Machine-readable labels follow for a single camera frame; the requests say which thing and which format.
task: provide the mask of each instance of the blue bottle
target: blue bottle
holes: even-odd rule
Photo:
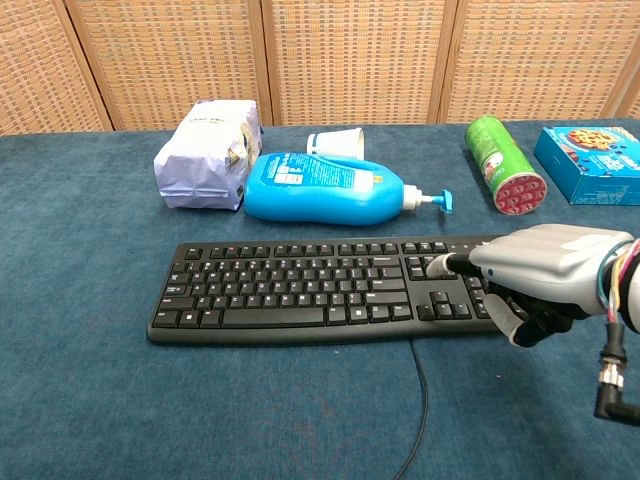
[[[245,188],[247,214],[264,220],[374,225],[421,203],[452,211],[451,193],[422,195],[382,165],[343,157],[271,153],[258,157]]]

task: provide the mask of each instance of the wires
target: wires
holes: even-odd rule
[[[422,438],[424,437],[424,431],[427,427],[427,412],[429,410],[429,389],[427,387],[427,377],[424,374],[424,370],[422,369],[422,363],[420,362],[420,358],[418,357],[418,352],[416,352],[416,347],[413,344],[413,340],[409,340],[409,345],[411,345],[411,353],[413,354],[413,361],[416,364],[416,370],[418,372],[418,378],[420,379],[420,390],[422,390],[422,419],[420,420],[420,429],[418,430],[418,434],[416,435],[416,439],[413,442],[413,448],[409,453],[409,456],[402,464],[398,473],[393,476],[393,480],[399,480],[411,465],[411,462],[416,457],[416,453],[418,453],[418,448],[422,443]]]
[[[609,257],[613,255],[618,248],[628,243],[631,243],[631,241],[621,242],[609,250],[607,255],[602,259],[600,267],[598,268],[598,297],[600,298],[602,305],[607,309],[607,319],[611,323],[616,323],[618,321],[618,311],[620,310],[620,282],[624,278],[633,258],[640,253],[640,239],[635,240],[626,252],[613,261],[613,266],[611,267],[609,298],[605,296],[602,286],[604,266]]]

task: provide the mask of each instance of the spacebar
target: spacebar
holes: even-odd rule
[[[227,310],[222,320],[222,328],[288,328],[323,325],[322,308]]]

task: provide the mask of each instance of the white bag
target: white bag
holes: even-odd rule
[[[154,159],[160,195],[171,208],[237,210],[261,150],[256,102],[198,102]]]

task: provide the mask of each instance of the white cup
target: white cup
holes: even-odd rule
[[[337,132],[312,133],[307,140],[307,153],[364,160],[364,132],[362,128],[353,128]]]

